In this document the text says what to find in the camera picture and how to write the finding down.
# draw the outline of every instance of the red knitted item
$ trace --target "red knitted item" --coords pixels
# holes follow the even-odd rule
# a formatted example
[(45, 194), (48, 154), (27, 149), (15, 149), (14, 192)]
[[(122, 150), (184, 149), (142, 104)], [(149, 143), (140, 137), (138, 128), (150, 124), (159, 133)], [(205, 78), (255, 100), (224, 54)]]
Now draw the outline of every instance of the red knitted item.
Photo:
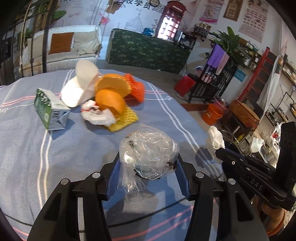
[(136, 98), (137, 101), (142, 103), (144, 101), (145, 86), (142, 82), (137, 82), (131, 74), (125, 74), (127, 82), (131, 86), (131, 94)]

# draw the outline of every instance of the white wicker sofa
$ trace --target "white wicker sofa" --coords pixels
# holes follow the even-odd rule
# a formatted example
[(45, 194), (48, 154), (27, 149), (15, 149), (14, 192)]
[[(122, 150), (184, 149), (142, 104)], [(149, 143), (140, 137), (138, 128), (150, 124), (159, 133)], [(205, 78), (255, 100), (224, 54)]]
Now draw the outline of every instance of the white wicker sofa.
[[(75, 32), (92, 32), (92, 31), (97, 31), (97, 39), (99, 42), (99, 48), (96, 53), (78, 55), (78, 54), (75, 54), (74, 52), (67, 52), (67, 53), (48, 55), (53, 34), (69, 33), (69, 32), (74, 32), (74, 33)], [(34, 34), (34, 39), (37, 36), (42, 35), (42, 34), (44, 34), (44, 31), (37, 32), (36, 34)], [(101, 47), (101, 40), (102, 40), (101, 29), (97, 25), (75, 25), (75, 26), (64, 26), (64, 27), (49, 29), (48, 38), (47, 38), (47, 50), (46, 50), (46, 52), (47, 52), (46, 71), (53, 72), (53, 71), (57, 71), (57, 70), (74, 69), (76, 66), (76, 63), (81, 59), (87, 59), (93, 63), (96, 63), (97, 59), (99, 58), (98, 54), (102, 48)], [(71, 47), (73, 47), (73, 44), (74, 44), (74, 37), (72, 38)], [(19, 66), (20, 74), (21, 74), (21, 65), (23, 68), (24, 77), (32, 76), (28, 46), (25, 48), (23, 55), (22, 55), (22, 59), (20, 61), (20, 66)], [(33, 73), (34, 73), (34, 75), (43, 73), (42, 56), (34, 59)]]

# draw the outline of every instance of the reception desk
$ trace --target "reception desk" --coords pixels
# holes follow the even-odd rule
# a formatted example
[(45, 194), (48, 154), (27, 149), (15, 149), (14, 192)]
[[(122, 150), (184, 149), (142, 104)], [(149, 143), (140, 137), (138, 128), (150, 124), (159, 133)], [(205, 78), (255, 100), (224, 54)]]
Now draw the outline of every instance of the reception desk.
[(190, 51), (163, 39), (113, 29), (106, 59), (110, 64), (157, 69), (179, 74)]

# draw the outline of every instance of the blue gripper pad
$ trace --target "blue gripper pad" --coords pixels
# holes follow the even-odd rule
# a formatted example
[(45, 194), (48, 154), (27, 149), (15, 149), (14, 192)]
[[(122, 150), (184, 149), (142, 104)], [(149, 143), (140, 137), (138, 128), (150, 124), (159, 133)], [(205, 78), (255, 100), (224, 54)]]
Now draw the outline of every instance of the blue gripper pad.
[(117, 189), (119, 171), (120, 171), (120, 159), (117, 158), (115, 166), (113, 167), (113, 170), (111, 172), (111, 175), (110, 175), (110, 177), (108, 179), (108, 183), (107, 183), (106, 195), (107, 195), (108, 199), (110, 199), (115, 194), (115, 191)]
[(185, 174), (185, 171), (181, 165), (181, 161), (179, 160), (179, 157), (177, 158), (176, 161), (176, 177), (182, 192), (182, 195), (185, 196), (187, 199), (190, 196), (190, 192), (189, 192), (189, 180)]

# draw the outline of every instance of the metal screw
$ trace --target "metal screw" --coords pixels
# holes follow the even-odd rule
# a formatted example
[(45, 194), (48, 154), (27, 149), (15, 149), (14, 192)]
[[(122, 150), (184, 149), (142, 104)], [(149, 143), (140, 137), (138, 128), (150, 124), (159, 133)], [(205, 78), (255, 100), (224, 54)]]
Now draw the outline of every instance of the metal screw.
[(64, 178), (63, 180), (61, 180), (61, 184), (62, 185), (66, 185), (69, 182), (68, 179)]
[(205, 175), (202, 172), (197, 172), (195, 176), (198, 178), (203, 178)]
[(101, 174), (99, 172), (95, 172), (91, 175), (93, 178), (99, 178)]
[(229, 182), (231, 185), (234, 185), (234, 184), (235, 184), (235, 180), (234, 180), (233, 178), (228, 179), (228, 182)]

